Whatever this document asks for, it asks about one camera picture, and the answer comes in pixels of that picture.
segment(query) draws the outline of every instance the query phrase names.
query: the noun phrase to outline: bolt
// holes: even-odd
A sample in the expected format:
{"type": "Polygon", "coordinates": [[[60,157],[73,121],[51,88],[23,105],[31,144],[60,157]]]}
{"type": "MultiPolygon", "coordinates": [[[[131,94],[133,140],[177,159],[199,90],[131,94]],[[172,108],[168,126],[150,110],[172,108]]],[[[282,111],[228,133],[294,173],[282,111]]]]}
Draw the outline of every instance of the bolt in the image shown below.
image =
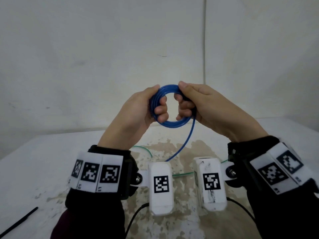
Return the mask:
{"type": "Polygon", "coordinates": [[[234,170],[230,170],[230,174],[234,177],[236,177],[236,172],[234,170]]]}

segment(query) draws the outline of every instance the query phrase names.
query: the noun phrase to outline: blue cable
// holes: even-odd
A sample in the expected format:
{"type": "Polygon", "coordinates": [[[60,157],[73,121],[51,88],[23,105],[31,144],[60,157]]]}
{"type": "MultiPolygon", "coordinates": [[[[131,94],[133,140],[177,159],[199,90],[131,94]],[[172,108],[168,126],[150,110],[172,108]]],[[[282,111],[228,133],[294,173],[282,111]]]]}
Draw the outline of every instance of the blue cable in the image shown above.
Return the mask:
{"type": "MultiPolygon", "coordinates": [[[[159,88],[159,90],[157,91],[157,93],[152,96],[152,98],[150,99],[150,111],[151,111],[151,114],[152,116],[155,118],[155,120],[165,126],[165,127],[168,127],[168,128],[178,128],[178,127],[181,127],[183,125],[185,125],[186,123],[188,123],[188,121],[191,119],[191,117],[183,117],[180,121],[176,121],[176,122],[171,122],[171,121],[165,121],[163,123],[160,123],[157,118],[158,118],[158,115],[155,114],[154,110],[156,107],[160,106],[160,99],[165,96],[166,94],[168,93],[176,93],[176,94],[179,94],[183,97],[184,100],[189,100],[186,96],[183,95],[183,93],[181,92],[181,90],[178,88],[178,85],[165,85],[161,88],[159,88]]],[[[168,158],[167,160],[165,160],[166,162],[167,161],[170,161],[171,159],[173,159],[184,147],[185,145],[187,144],[190,136],[192,135],[192,132],[193,132],[193,129],[194,129],[194,125],[195,125],[195,121],[196,121],[196,109],[193,109],[192,111],[193,113],[193,124],[192,124],[192,128],[190,129],[190,132],[189,132],[189,135],[185,141],[185,143],[183,144],[183,146],[181,146],[181,148],[173,155],[171,156],[170,158],[168,158]]]]}

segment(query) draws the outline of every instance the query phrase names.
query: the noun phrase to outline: coiled blue cable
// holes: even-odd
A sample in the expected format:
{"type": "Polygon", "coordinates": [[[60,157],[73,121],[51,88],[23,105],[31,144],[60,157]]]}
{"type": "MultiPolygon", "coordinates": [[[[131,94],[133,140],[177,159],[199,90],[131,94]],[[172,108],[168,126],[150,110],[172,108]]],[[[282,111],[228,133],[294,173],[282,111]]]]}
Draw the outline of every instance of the coiled blue cable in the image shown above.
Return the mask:
{"type": "MultiPolygon", "coordinates": [[[[154,96],[152,96],[152,98],[150,99],[150,111],[151,111],[152,116],[155,118],[155,120],[159,124],[161,124],[165,127],[168,127],[168,128],[178,128],[178,127],[181,127],[181,126],[185,125],[186,123],[188,123],[188,121],[191,119],[191,117],[183,117],[180,121],[176,121],[176,122],[165,121],[163,123],[160,123],[157,120],[158,115],[155,114],[155,112],[154,112],[155,108],[161,105],[160,99],[168,93],[176,93],[176,94],[181,95],[184,100],[189,100],[186,96],[183,95],[181,90],[178,88],[178,85],[165,85],[165,86],[159,88],[157,93],[154,96]]],[[[188,140],[189,140],[190,136],[192,135],[194,125],[195,125],[196,109],[193,109],[192,113],[193,113],[194,120],[193,120],[192,128],[190,129],[189,135],[188,135],[185,143],[183,144],[183,146],[181,146],[181,148],[173,156],[171,156],[170,158],[165,160],[166,162],[173,159],[180,151],[182,151],[182,149],[188,143],[188,140]]]]}

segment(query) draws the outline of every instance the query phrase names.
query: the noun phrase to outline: person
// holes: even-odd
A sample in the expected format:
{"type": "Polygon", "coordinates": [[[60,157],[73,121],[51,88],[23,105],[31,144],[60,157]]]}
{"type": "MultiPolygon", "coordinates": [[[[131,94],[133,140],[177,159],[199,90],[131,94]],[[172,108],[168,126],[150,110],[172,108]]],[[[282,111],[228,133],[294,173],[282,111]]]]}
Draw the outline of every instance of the person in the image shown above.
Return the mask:
{"type": "MultiPolygon", "coordinates": [[[[257,157],[279,143],[279,139],[269,136],[257,120],[208,85],[181,81],[178,86],[191,101],[183,100],[181,95],[174,95],[179,102],[176,120],[191,116],[191,109],[196,107],[198,122],[229,138],[229,155],[235,151],[239,156],[254,154],[257,157]]],[[[129,153],[128,150],[137,144],[155,121],[148,104],[159,87],[155,85],[133,94],[106,129],[97,146],[93,145],[89,152],[108,154],[110,151],[122,150],[129,153]]],[[[168,120],[166,97],[160,99],[160,106],[155,109],[155,113],[159,115],[159,122],[168,120]]],[[[309,185],[273,195],[253,187],[245,172],[236,173],[241,185],[247,189],[248,200],[262,238],[316,235],[319,202],[309,185]]],[[[90,238],[124,237],[125,216],[118,197],[70,189],[65,204],[67,210],[53,229],[52,239],[84,238],[84,235],[90,238]]]]}

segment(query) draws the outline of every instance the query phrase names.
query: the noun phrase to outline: qr code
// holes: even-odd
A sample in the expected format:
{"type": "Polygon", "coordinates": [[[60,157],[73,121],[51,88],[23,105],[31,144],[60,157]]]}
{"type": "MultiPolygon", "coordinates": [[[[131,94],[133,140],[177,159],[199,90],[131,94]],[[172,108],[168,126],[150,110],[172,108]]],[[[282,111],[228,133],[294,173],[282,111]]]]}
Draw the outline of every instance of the qr code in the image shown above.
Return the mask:
{"type": "Polygon", "coordinates": [[[117,183],[120,175],[119,165],[103,165],[100,183],[117,183]]]}
{"type": "Polygon", "coordinates": [[[71,176],[78,178],[82,164],[83,164],[83,160],[77,159],[77,161],[75,162],[71,176]]]}
{"type": "Polygon", "coordinates": [[[291,174],[298,171],[303,166],[303,163],[298,158],[296,158],[290,151],[284,152],[282,155],[277,157],[277,160],[291,174]]]}
{"type": "Polygon", "coordinates": [[[218,173],[203,174],[205,190],[220,190],[218,173]]]}
{"type": "Polygon", "coordinates": [[[197,178],[196,171],[194,171],[194,177],[195,177],[195,185],[198,187],[198,178],[197,178]]]}
{"type": "Polygon", "coordinates": [[[81,180],[95,183],[100,165],[98,163],[85,162],[81,180]]]}
{"type": "Polygon", "coordinates": [[[154,192],[169,192],[168,176],[154,176],[154,192]]]}
{"type": "Polygon", "coordinates": [[[258,169],[258,171],[268,182],[269,185],[274,185],[285,179],[288,179],[288,176],[274,162],[258,169]]]}

